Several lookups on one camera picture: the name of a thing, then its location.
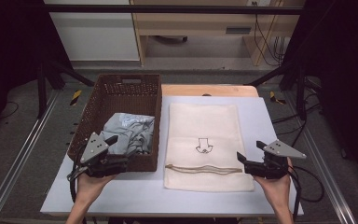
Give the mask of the person's right hand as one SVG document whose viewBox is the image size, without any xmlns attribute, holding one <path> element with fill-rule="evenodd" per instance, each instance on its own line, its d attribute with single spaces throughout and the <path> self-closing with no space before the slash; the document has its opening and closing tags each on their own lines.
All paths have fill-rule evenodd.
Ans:
<svg viewBox="0 0 358 224">
<path fill-rule="evenodd" d="M 260 176 L 255 176 L 254 180 L 261 186 L 267 201 L 276 213 L 289 209 L 291 185 L 289 174 L 286 174 L 279 179 L 266 179 Z"/>
</svg>

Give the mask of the wooden desk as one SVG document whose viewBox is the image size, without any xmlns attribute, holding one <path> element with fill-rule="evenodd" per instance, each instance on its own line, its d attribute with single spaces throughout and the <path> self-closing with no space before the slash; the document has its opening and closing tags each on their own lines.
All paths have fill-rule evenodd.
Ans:
<svg viewBox="0 0 358 224">
<path fill-rule="evenodd" d="M 129 0 L 136 5 L 220 6 L 220 7 L 302 7 L 306 0 Z M 236 35 L 241 36 L 253 65 L 272 49 L 274 37 L 288 39 L 296 28 L 297 15 L 260 14 L 165 14 L 134 13 L 138 51 L 145 56 L 146 39 L 159 36 Z"/>
</svg>

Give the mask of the grey t-shirt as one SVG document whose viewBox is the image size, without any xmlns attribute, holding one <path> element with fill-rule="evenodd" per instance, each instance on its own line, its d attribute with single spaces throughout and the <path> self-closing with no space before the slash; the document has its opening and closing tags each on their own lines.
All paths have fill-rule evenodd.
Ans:
<svg viewBox="0 0 358 224">
<path fill-rule="evenodd" d="M 153 116 L 115 113 L 104 124 L 100 136 L 104 140 L 117 136 L 117 141 L 108 149 L 110 154 L 149 154 L 152 149 L 154 125 Z"/>
</svg>

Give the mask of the black metal stand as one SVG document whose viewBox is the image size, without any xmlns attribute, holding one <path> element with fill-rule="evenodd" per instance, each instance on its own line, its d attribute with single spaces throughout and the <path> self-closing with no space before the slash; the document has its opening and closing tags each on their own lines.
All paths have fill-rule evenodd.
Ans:
<svg viewBox="0 0 358 224">
<path fill-rule="evenodd" d="M 283 75 L 279 87 L 283 91 L 291 89 L 296 83 L 296 112 L 302 120 L 307 119 L 307 112 L 305 108 L 304 90 L 305 90 L 305 70 L 295 60 L 283 63 L 278 68 L 268 72 L 266 75 L 246 83 L 246 86 L 257 87 L 262 83 L 276 77 Z"/>
<path fill-rule="evenodd" d="M 46 81 L 50 83 L 54 90 L 61 90 L 65 83 L 61 77 L 61 74 L 66 74 L 79 82 L 93 87 L 94 82 L 90 79 L 81 76 L 73 68 L 66 67 L 65 65 L 49 61 L 41 63 L 37 70 L 37 87 L 38 87 L 38 115 L 37 117 L 41 119 L 45 112 L 47 111 L 47 91 L 46 91 Z"/>
</svg>

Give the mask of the black curtain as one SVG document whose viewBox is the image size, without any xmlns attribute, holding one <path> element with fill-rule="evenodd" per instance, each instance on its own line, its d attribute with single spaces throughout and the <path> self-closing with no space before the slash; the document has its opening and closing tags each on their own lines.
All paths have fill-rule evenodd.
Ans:
<svg viewBox="0 0 358 224">
<path fill-rule="evenodd" d="M 57 29 L 48 12 L 29 8 L 44 4 L 44 0 L 0 0 L 0 115 L 9 91 L 37 79 L 38 67 L 53 88 L 64 85 L 60 73 L 48 66 L 50 61 L 71 66 Z"/>
<path fill-rule="evenodd" d="M 338 141 L 358 163 L 358 0 L 305 0 L 288 60 L 321 80 L 321 98 Z"/>
</svg>

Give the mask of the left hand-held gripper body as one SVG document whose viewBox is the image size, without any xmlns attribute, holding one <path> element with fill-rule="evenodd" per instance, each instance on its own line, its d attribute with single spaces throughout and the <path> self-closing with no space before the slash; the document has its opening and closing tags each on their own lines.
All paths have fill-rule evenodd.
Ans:
<svg viewBox="0 0 358 224">
<path fill-rule="evenodd" d="M 90 177 L 105 177 L 125 173 L 128 168 L 127 155 L 109 155 L 108 146 L 97 133 L 92 133 L 75 156 L 73 171 L 68 181 L 75 181 L 81 174 Z"/>
</svg>

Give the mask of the person's left hand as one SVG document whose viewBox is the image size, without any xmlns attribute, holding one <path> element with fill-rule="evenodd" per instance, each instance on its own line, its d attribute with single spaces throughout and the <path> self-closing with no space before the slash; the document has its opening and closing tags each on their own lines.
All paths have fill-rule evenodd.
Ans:
<svg viewBox="0 0 358 224">
<path fill-rule="evenodd" d="M 103 188 L 115 178 L 114 175 L 99 178 L 82 174 L 77 179 L 76 203 L 91 205 L 99 197 Z"/>
</svg>

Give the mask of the black horizontal bar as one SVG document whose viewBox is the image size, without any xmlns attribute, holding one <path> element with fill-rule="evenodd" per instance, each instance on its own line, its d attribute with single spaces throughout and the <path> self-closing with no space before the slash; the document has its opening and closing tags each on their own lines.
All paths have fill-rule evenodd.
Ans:
<svg viewBox="0 0 358 224">
<path fill-rule="evenodd" d="M 182 13 L 182 14 L 260 14 L 300 15 L 303 7 L 220 7 L 220 6 L 165 6 L 165 5 L 63 5 L 47 4 L 48 12 L 73 13 Z"/>
</svg>

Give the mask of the aluminium floor rail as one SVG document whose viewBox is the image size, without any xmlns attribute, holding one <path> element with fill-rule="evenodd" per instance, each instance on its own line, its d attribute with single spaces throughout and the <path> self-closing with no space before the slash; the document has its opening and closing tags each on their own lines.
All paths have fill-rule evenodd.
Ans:
<svg viewBox="0 0 358 224">
<path fill-rule="evenodd" d="M 326 161 L 316 145 L 315 140 L 311 136 L 310 130 L 300 119 L 297 119 L 296 121 L 304 127 L 302 132 L 303 142 L 309 151 L 309 157 L 312 159 L 315 169 L 321 178 L 321 182 L 324 184 L 325 192 L 333 205 L 340 223 L 357 224 L 355 217 L 344 198 L 344 195 L 337 185 L 336 179 L 333 177 Z"/>
<path fill-rule="evenodd" d="M 10 169 L 8 170 L 2 184 L 0 185 L 0 212 L 4 204 L 6 203 L 7 198 L 12 191 L 15 183 L 18 180 L 23 166 L 25 165 L 31 152 L 33 151 L 34 145 L 36 144 L 40 134 L 42 133 L 60 94 L 61 92 L 56 90 L 53 90 L 51 92 L 45 112 L 34 123 L 32 130 L 29 132 L 25 142 L 21 146 L 20 152 L 17 154 L 16 159 L 11 164 Z"/>
</svg>

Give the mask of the white cabinet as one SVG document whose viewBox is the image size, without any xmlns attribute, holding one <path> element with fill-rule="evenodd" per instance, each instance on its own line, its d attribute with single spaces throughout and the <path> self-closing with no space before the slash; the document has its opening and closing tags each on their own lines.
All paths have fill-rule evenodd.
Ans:
<svg viewBox="0 0 358 224">
<path fill-rule="evenodd" d="M 130 13 L 51 12 L 71 61 L 138 61 Z"/>
</svg>

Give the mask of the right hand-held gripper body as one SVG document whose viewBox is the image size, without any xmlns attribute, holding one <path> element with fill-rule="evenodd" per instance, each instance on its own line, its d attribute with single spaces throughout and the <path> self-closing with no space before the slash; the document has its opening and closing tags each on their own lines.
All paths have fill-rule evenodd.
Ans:
<svg viewBox="0 0 358 224">
<path fill-rule="evenodd" d="M 244 165 L 244 172 L 266 179 L 279 179 L 288 172 L 288 158 L 306 159 L 307 155 L 280 140 L 266 144 L 262 161 L 248 161 Z"/>
</svg>

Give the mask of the yellow black tape marker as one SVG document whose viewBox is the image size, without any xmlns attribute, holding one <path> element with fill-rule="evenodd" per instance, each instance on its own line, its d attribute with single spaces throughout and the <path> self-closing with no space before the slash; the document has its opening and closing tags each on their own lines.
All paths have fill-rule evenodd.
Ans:
<svg viewBox="0 0 358 224">
<path fill-rule="evenodd" d="M 286 105 L 285 100 L 282 100 L 282 99 L 280 100 L 280 99 L 276 98 L 274 91 L 269 92 L 269 99 L 273 103 L 277 103 L 277 104 L 280 104 L 280 105 Z"/>
<path fill-rule="evenodd" d="M 70 105 L 76 105 L 77 100 L 78 100 L 78 98 L 79 98 L 81 92 L 82 92 L 82 90 L 77 90 L 77 91 L 75 91 L 75 93 L 74 93 L 74 95 L 73 95 L 73 97 L 72 97 L 72 100 L 71 100 L 71 102 L 70 102 Z"/>
</svg>

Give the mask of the white drawstring bag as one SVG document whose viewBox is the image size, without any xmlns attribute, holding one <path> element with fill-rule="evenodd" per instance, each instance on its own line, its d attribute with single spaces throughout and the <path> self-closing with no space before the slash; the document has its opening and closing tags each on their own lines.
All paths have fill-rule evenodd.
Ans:
<svg viewBox="0 0 358 224">
<path fill-rule="evenodd" d="M 237 159 L 244 152 L 235 105 L 170 104 L 165 188 L 252 191 L 253 178 Z"/>
</svg>

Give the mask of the brown woven basket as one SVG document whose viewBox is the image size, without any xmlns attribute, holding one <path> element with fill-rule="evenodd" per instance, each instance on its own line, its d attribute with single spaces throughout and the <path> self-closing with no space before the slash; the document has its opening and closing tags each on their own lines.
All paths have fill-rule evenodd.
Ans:
<svg viewBox="0 0 358 224">
<path fill-rule="evenodd" d="M 99 75 L 83 110 L 67 155 L 72 161 L 92 133 L 100 133 L 115 113 L 147 115 L 155 118 L 149 154 L 136 153 L 129 162 L 129 172 L 156 172 L 158 169 L 159 123 L 162 92 L 160 75 Z"/>
</svg>

